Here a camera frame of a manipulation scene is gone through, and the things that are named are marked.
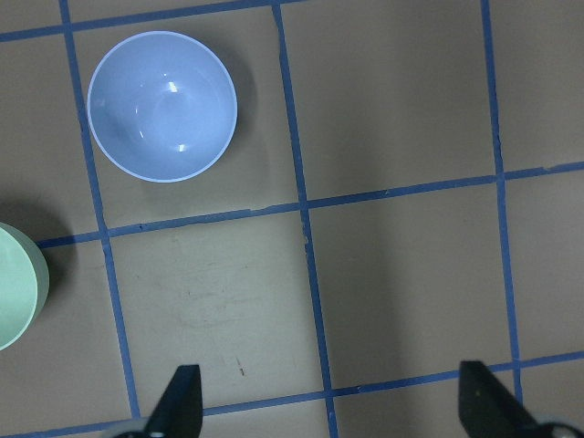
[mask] bowl rim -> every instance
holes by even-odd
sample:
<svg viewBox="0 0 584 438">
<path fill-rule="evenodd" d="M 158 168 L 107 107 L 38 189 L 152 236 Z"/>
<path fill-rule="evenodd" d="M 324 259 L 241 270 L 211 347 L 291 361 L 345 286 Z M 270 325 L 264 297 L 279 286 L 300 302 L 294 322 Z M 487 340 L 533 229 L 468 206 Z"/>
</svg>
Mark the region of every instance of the bowl rim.
<svg viewBox="0 0 584 438">
<path fill-rule="evenodd" d="M 25 258 L 27 261 L 27 267 L 32 272 L 32 276 L 34 277 L 35 282 L 36 282 L 35 302 L 34 302 L 34 306 L 30 310 L 29 315 L 26 317 L 26 323 L 10 340 L 8 340 L 7 343 L 5 343 L 5 344 L 0 343 L 0 350 L 6 349 L 6 348 L 10 347 L 12 344 L 14 344 L 17 340 L 20 339 L 20 337 L 25 333 L 25 331 L 30 327 L 31 323 L 33 322 L 35 312 L 37 310 L 37 304 L 38 304 L 38 276 L 37 276 L 37 272 L 36 272 L 35 267 L 33 265 L 33 261 L 31 259 L 30 254 L 26 251 L 26 248 L 23 245 L 23 243 L 18 240 L 18 237 L 17 237 L 17 235 L 15 235 L 14 231 L 16 231 L 19 234 L 21 233 L 20 230 L 18 230 L 17 228 L 14 228 L 12 225 L 0 223 L 0 234 L 7 236 L 6 241 L 9 241 L 9 242 L 12 241 L 15 244 L 15 247 L 17 247 L 18 250 L 25 255 Z"/>
<path fill-rule="evenodd" d="M 91 118 L 91 95 L 92 95 L 92 91 L 93 91 L 93 84 L 94 84 L 95 79 L 98 76 L 99 72 L 101 71 L 101 67 L 107 62 L 107 60 L 110 58 L 110 56 L 114 52 L 116 52 L 120 47 L 125 46 L 126 44 L 130 43 L 134 39 L 143 38 L 143 37 L 152 37 L 152 36 L 156 36 L 156 35 L 166 35 L 166 36 L 172 36 L 172 37 L 179 37 L 181 39 L 185 39 L 185 40 L 195 44 L 199 48 L 202 48 L 203 51 L 207 52 L 207 54 L 210 55 L 210 57 L 214 60 L 214 62 L 216 62 L 217 65 L 219 66 L 219 68 L 223 71 L 224 76 L 227 79 L 227 82 L 229 84 L 229 89 L 231 90 L 233 110 L 234 110 L 234 117 L 233 117 L 233 120 L 231 121 L 231 126 L 229 128 L 229 135 L 227 136 L 227 140 L 225 141 L 225 145 L 221 148 L 221 150 L 217 153 L 217 155 L 215 155 L 215 157 L 212 160 L 210 160 L 202 169 L 199 169 L 196 172 L 189 173 L 188 175 L 182 176 L 180 178 L 170 178 L 170 179 L 164 179 L 164 180 L 158 179 L 158 178 L 151 178 L 151 177 L 145 176 L 145 175 L 140 175 L 136 172 L 131 171 L 130 169 L 125 168 L 119 162 L 114 160 L 113 157 L 108 153 L 106 148 L 101 144 L 101 141 L 99 140 L 99 136 L 96 133 L 96 130 L 93 126 L 93 120 Z M 144 180 L 144 181 L 149 181 L 152 183 L 177 183 L 179 181 L 188 180 L 188 179 L 193 178 L 194 176 L 196 176 L 200 173 L 203 173 L 204 171 L 209 169 L 211 166 L 213 166 L 217 162 L 217 160 L 219 160 L 221 158 L 221 156 L 224 154 L 225 150 L 227 149 L 227 146 L 229 146 L 229 143 L 231 142 L 231 140 L 234 136 L 234 133 L 235 133 L 235 124 L 237 123 L 237 94 L 235 93 L 234 82 L 231 79 L 231 76 L 229 75 L 229 72 L 227 71 L 227 68 L 225 67 L 224 63 L 205 44 L 203 44 L 202 42 L 200 42 L 200 41 L 198 41 L 190 36 L 187 36 L 185 34 L 181 34 L 179 32 L 172 32 L 170 30 L 151 30 L 148 32 L 141 32 L 139 34 L 129 36 L 128 38 L 123 39 L 118 44 L 116 44 L 114 47 L 112 47 L 108 51 L 108 53 L 101 59 L 101 61 L 95 67 L 95 70 L 93 71 L 93 75 L 91 76 L 91 81 L 89 82 L 87 115 L 88 115 L 88 121 L 89 121 L 89 128 L 91 129 L 91 133 L 93 134 L 93 138 L 95 139 L 95 141 L 98 144 L 101 151 L 116 166 L 118 166 L 120 169 L 122 169 L 126 173 L 128 173 L 132 176 L 135 176 L 136 178 L 140 178 L 141 180 Z"/>
</svg>

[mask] green bowl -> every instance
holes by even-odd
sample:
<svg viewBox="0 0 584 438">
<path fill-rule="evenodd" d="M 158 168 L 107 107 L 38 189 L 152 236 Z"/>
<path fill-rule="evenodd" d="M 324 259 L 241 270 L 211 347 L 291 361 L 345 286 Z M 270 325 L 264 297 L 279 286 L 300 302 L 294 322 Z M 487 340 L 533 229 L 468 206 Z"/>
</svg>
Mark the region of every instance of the green bowl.
<svg viewBox="0 0 584 438">
<path fill-rule="evenodd" d="M 38 246 L 0 223 L 0 349 L 22 336 L 45 305 L 47 293 L 47 262 Z"/>
</svg>

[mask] floor tile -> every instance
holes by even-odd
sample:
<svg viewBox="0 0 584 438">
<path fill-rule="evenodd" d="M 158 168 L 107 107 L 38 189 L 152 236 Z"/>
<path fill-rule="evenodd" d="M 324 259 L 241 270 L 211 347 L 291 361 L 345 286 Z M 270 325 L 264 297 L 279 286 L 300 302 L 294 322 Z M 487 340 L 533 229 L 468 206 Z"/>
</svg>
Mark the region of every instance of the floor tile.
<svg viewBox="0 0 584 438">
<path fill-rule="evenodd" d="M 201 438 L 306 437 L 329 438 L 323 401 L 204 417 Z"/>
<path fill-rule="evenodd" d="M 238 96 L 238 126 L 224 156 L 211 169 L 185 182 L 160 184 L 138 180 L 96 150 L 108 225 L 296 201 L 277 32 L 270 8 L 78 33 L 76 43 L 85 89 L 93 69 L 111 47 L 125 37 L 153 29 L 195 37 L 223 60 Z"/>
<path fill-rule="evenodd" d="M 507 184 L 509 242 L 523 359 L 584 349 L 583 190 L 584 172 Z"/>
<path fill-rule="evenodd" d="M 509 361 L 494 186 L 311 211 L 335 387 Z"/>
<path fill-rule="evenodd" d="M 496 377 L 512 386 L 510 372 Z M 335 400 L 339 437 L 467 438 L 458 420 L 458 380 Z"/>
<path fill-rule="evenodd" d="M 0 64 L 0 221 L 35 240 L 95 231 L 63 36 L 2 43 Z"/>
<path fill-rule="evenodd" d="M 0 33 L 61 24 L 58 0 L 2 0 Z"/>
<path fill-rule="evenodd" d="M 310 198 L 493 173 L 479 2 L 282 8 Z"/>
<path fill-rule="evenodd" d="M 560 420 L 584 425 L 584 361 L 575 360 L 521 372 L 524 401 L 540 421 Z"/>
<path fill-rule="evenodd" d="M 130 417 L 101 245 L 45 251 L 45 308 L 0 354 L 0 434 Z"/>
<path fill-rule="evenodd" d="M 109 16 L 127 16 L 178 7 L 210 5 L 225 0 L 69 0 L 72 21 L 85 21 Z"/>
<path fill-rule="evenodd" d="M 584 4 L 492 2 L 491 9 L 506 168 L 584 161 Z"/>
<path fill-rule="evenodd" d="M 187 363 L 201 364 L 205 407 L 322 389 L 297 213 L 112 245 L 143 412 Z"/>
</svg>

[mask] blue tape line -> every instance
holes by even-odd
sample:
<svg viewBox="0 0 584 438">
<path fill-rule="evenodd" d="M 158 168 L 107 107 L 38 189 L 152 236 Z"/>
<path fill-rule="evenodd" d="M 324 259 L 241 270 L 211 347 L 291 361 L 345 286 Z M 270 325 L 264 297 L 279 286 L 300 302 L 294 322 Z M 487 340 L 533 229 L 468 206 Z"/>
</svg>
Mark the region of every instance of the blue tape line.
<svg viewBox="0 0 584 438">
<path fill-rule="evenodd" d="M 70 29 L 70 15 L 67 0 L 59 0 L 59 8 L 61 12 L 61 20 L 65 28 L 65 44 L 67 47 L 69 72 L 71 75 L 71 83 L 73 86 L 73 93 L 75 96 L 75 104 L 77 106 L 78 121 L 81 127 L 81 140 L 83 145 L 83 152 L 88 171 L 89 187 L 91 190 L 91 198 L 93 200 L 93 207 L 95 210 L 96 221 L 98 222 L 99 236 L 101 238 L 101 246 L 105 256 L 105 267 L 108 274 L 109 294 L 111 297 L 111 305 L 113 308 L 114 319 L 116 322 L 116 330 L 118 331 L 118 341 L 120 343 L 121 361 L 124 370 L 124 378 L 126 380 L 126 387 L 128 390 L 128 398 L 130 402 L 130 411 L 132 418 L 140 418 L 140 407 L 138 405 L 138 395 L 136 393 L 136 386 L 134 383 L 134 376 L 131 368 L 130 351 L 128 349 L 128 340 L 126 337 L 126 330 L 124 327 L 123 315 L 120 304 L 120 292 L 118 290 L 118 283 L 116 280 L 116 271 L 113 265 L 113 254 L 111 253 L 110 237 L 108 236 L 108 228 L 103 218 L 103 204 L 101 202 L 101 194 L 99 192 L 98 175 L 93 159 L 93 150 L 91 148 L 91 138 L 89 137 L 89 123 L 85 114 L 85 102 L 83 99 L 83 91 L 81 87 L 81 78 L 79 75 L 77 55 L 75 51 L 75 41 L 73 33 Z"/>
<path fill-rule="evenodd" d="M 93 424 L 84 424 L 82 426 L 62 427 L 59 429 L 50 429 L 43 432 L 18 433 L 14 435 L 5 435 L 2 438 L 53 438 L 58 436 L 67 436 L 76 433 L 100 432 L 109 429 L 111 426 L 120 422 L 96 422 Z"/>
<path fill-rule="evenodd" d="M 109 18 L 100 18 L 95 20 L 80 21 L 70 23 L 72 32 L 80 30 L 99 29 L 103 27 L 123 26 L 137 23 L 146 23 L 149 21 L 163 20 L 168 18 L 178 18 L 181 16 L 199 16 L 203 14 L 213 14 L 216 12 L 228 12 L 239 9 L 249 9 L 254 7 L 269 6 L 275 4 L 297 3 L 306 0 L 236 0 L 232 2 L 215 3 L 212 5 L 199 5 L 181 7 L 176 9 L 167 9 L 155 12 L 146 12 L 142 14 L 132 14 L 128 16 L 114 16 Z M 62 25 L 36 27 L 33 29 L 16 30 L 13 32 L 0 33 L 0 43 L 7 41 L 17 41 L 36 37 L 46 37 L 48 35 L 62 34 L 66 31 Z"/>
<path fill-rule="evenodd" d="M 567 162 L 552 167 L 536 167 L 533 169 L 523 169 L 520 171 L 505 172 L 506 180 L 517 180 L 521 178 L 533 178 L 535 176 L 552 175 L 554 173 L 584 171 L 584 162 Z"/>
<path fill-rule="evenodd" d="M 546 356 L 542 358 L 535 358 L 531 360 L 523 360 L 521 362 L 522 368 L 534 368 L 546 366 L 549 364 L 564 363 L 573 360 L 584 360 L 584 351 L 574 351 L 566 354 L 558 354 L 555 356 Z M 516 367 L 513 362 L 497 363 L 489 365 L 488 368 L 492 372 L 511 371 Z M 345 397 L 348 395 L 365 394 L 377 391 L 390 391 L 399 388 L 408 388 L 411 386 L 424 385 L 429 383 L 436 383 L 439 381 L 449 381 L 458 379 L 458 370 L 449 370 L 444 372 L 436 372 L 433 374 L 426 374 L 423 376 L 410 377 L 406 379 L 399 379 L 396 381 L 383 381 L 378 383 L 352 386 L 347 388 L 339 388 L 331 391 L 314 391 L 303 394 L 288 395 L 284 397 L 276 397 L 273 399 L 246 401 L 243 403 L 235 403 L 225 406 L 216 406 L 213 408 L 206 408 L 203 411 L 205 416 L 220 415 L 231 412 L 250 411 L 253 409 L 270 408 L 275 406 L 282 406 L 286 404 L 310 402 L 314 400 L 331 399 L 332 397 Z M 73 433 L 87 433 L 102 431 L 110 428 L 119 422 L 100 422 L 94 424 L 87 424 L 82 426 L 72 426 L 60 429 L 51 429 L 44 432 L 34 433 L 20 433 L 15 435 L 5 435 L 0 438 L 44 438 L 57 437 Z"/>
<path fill-rule="evenodd" d="M 519 361 L 521 361 L 521 355 L 519 350 L 519 336 L 517 333 L 515 293 L 513 288 L 513 274 L 511 271 L 511 253 L 509 249 L 509 233 L 507 229 L 505 167 L 503 164 L 503 153 L 501 151 L 501 140 L 499 137 L 499 106 L 496 97 L 495 49 L 493 46 L 493 31 L 491 27 L 491 11 L 489 7 L 489 0 L 481 0 L 481 13 L 483 18 L 483 36 L 485 39 L 485 62 L 489 93 L 489 108 L 491 112 L 493 154 L 495 159 L 495 172 L 497 176 L 497 209 L 499 220 L 499 236 L 501 243 L 501 258 L 503 263 L 503 278 L 505 280 L 507 323 L 511 347 L 511 358 L 515 365 L 513 369 L 515 396 L 520 402 L 522 402 L 523 389 L 521 386 L 521 368 L 519 364 Z"/>
<path fill-rule="evenodd" d="M 276 397 L 274 399 L 246 401 L 244 403 L 229 404 L 226 406 L 216 406 L 214 408 L 206 408 L 203 410 L 203 415 L 220 415 L 222 413 L 251 411 L 253 409 L 271 408 L 274 406 L 282 406 L 285 404 L 310 402 L 314 400 L 322 400 L 326 397 L 324 391 L 308 392 L 305 394 L 288 395 L 285 397 Z"/>
<path fill-rule="evenodd" d="M 546 356 L 544 358 L 522 360 L 521 368 L 539 367 L 542 365 L 570 362 L 573 360 L 584 360 L 584 351 L 574 351 L 572 353 L 557 354 L 555 356 Z"/>
<path fill-rule="evenodd" d="M 308 212 L 308 199 L 306 181 L 302 165 L 302 150 L 300 148 L 300 137 L 296 117 L 296 106 L 294 103 L 294 92 L 292 90 L 292 79 L 290 77 L 290 66 L 288 64 L 286 35 L 284 32 L 284 21 L 282 19 L 282 9 L 280 5 L 272 6 L 272 13 L 276 21 L 278 39 L 280 44 L 280 70 L 282 72 L 282 83 L 284 87 L 284 97 L 286 101 L 286 111 L 288 118 L 288 128 L 290 131 L 290 141 L 292 144 L 292 155 L 294 160 L 294 171 L 296 174 L 296 184 L 298 191 L 298 202 L 300 204 L 300 216 L 302 228 L 306 238 L 305 250 L 307 253 L 308 279 L 310 284 L 310 295 L 312 298 L 312 311 L 314 314 L 315 327 L 317 332 L 318 355 L 320 357 L 320 370 L 322 374 L 322 384 L 325 392 L 330 391 L 330 366 L 329 354 L 327 351 L 327 341 L 325 335 L 324 320 L 322 317 L 322 306 L 320 303 L 320 293 L 318 290 L 317 266 L 314 257 L 314 246 L 312 240 L 312 230 L 310 226 L 310 214 Z M 338 438 L 337 417 L 335 405 L 332 397 L 327 397 L 328 432 L 330 438 Z"/>
<path fill-rule="evenodd" d="M 124 225 L 109 229 L 110 237 L 120 235 L 132 235 L 136 233 L 145 233 L 149 231 L 158 231 L 168 228 L 178 228 L 180 226 L 192 224 L 212 224 L 215 222 L 233 221 L 236 219 L 245 219 L 247 217 L 266 216 L 269 214 L 281 214 L 295 212 L 299 209 L 298 203 L 282 203 L 272 205 L 259 210 L 235 210 L 225 213 L 202 214 L 198 216 L 182 217 L 179 219 L 169 219 L 167 221 L 150 222 L 147 224 Z"/>
<path fill-rule="evenodd" d="M 21 39 L 47 37 L 49 35 L 56 35 L 62 33 L 63 33 L 62 25 L 37 27 L 35 29 L 27 30 L 16 30 L 14 32 L 5 32 L 3 34 L 0 34 L 0 43 L 6 43 L 8 41 L 18 41 Z"/>
<path fill-rule="evenodd" d="M 36 245 L 40 249 L 47 249 L 54 248 L 56 246 L 82 244 L 84 242 L 91 242 L 100 239 L 101 235 L 99 232 L 94 231 L 93 233 L 83 233 L 81 235 L 66 235 L 63 237 L 56 237 L 54 239 L 39 240 L 36 242 Z"/>
<path fill-rule="evenodd" d="M 438 190 L 455 189 L 459 187 L 469 187 L 475 185 L 492 184 L 496 182 L 494 175 L 476 176 L 473 178 L 461 178 L 440 182 L 426 182 L 423 184 L 410 185 L 405 187 L 395 187 L 388 190 L 378 190 L 375 192 L 346 194 L 330 198 L 315 199 L 308 201 L 308 206 L 312 208 L 330 207 L 333 205 L 343 205 L 346 203 L 360 203 L 363 201 L 375 201 L 385 198 L 396 198 L 409 194 L 435 192 Z"/>
<path fill-rule="evenodd" d="M 133 14 L 129 16 L 114 16 L 112 18 L 101 18 L 97 20 L 81 21 L 73 23 L 73 31 L 97 29 L 102 27 L 123 26 L 136 23 L 146 23 L 149 21 L 166 20 L 182 16 L 200 16 L 217 12 L 229 12 L 239 9 L 250 9 L 255 7 L 270 6 L 279 3 L 296 3 L 306 0 L 236 0 L 232 2 L 214 3 L 211 5 L 188 6 L 176 9 L 167 9 L 155 12 Z"/>
</svg>

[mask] blue bowl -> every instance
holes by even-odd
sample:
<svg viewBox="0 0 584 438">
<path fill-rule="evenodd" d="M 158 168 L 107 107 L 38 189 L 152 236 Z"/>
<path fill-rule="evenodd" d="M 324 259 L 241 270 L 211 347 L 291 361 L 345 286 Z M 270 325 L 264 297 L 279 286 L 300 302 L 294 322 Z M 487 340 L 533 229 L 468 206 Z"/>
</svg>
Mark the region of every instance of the blue bowl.
<svg viewBox="0 0 584 438">
<path fill-rule="evenodd" d="M 174 32 L 146 32 L 99 62 L 88 116 L 114 164 L 146 181 L 173 183 L 219 160 L 234 134 L 237 99 L 209 48 Z"/>
</svg>

